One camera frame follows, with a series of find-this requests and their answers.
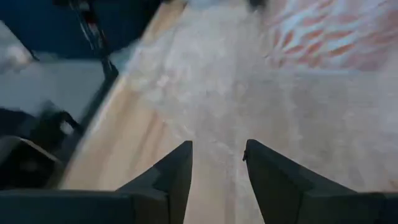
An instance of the floor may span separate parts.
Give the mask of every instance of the floor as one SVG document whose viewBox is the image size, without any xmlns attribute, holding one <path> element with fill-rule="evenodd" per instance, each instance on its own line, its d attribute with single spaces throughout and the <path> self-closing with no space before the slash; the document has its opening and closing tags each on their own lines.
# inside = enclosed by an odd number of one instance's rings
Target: floor
<svg viewBox="0 0 398 224">
<path fill-rule="evenodd" d="M 254 138 L 351 189 L 397 190 L 398 54 L 373 75 L 275 71 L 245 4 L 174 4 L 116 80 L 62 189 L 115 190 L 191 139 L 185 223 L 263 223 L 242 161 Z"/>
</svg>

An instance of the black object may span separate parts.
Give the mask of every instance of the black object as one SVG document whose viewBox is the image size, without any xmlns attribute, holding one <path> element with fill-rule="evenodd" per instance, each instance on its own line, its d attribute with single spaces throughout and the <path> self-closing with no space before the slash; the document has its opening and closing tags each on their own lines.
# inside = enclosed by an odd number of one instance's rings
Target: black object
<svg viewBox="0 0 398 224">
<path fill-rule="evenodd" d="M 5 190 L 0 223 L 182 224 L 192 174 L 192 142 L 185 141 L 115 192 Z"/>
<path fill-rule="evenodd" d="M 46 103 L 38 117 L 0 109 L 0 190 L 46 188 L 60 177 L 63 164 L 53 152 L 62 151 L 67 135 L 62 124 L 80 132 L 66 112 Z"/>
<path fill-rule="evenodd" d="M 0 139 L 0 190 L 50 187 L 62 169 L 55 156 L 29 140 Z"/>
<path fill-rule="evenodd" d="M 398 223 L 398 194 L 357 193 L 252 139 L 244 160 L 267 224 Z"/>
</svg>

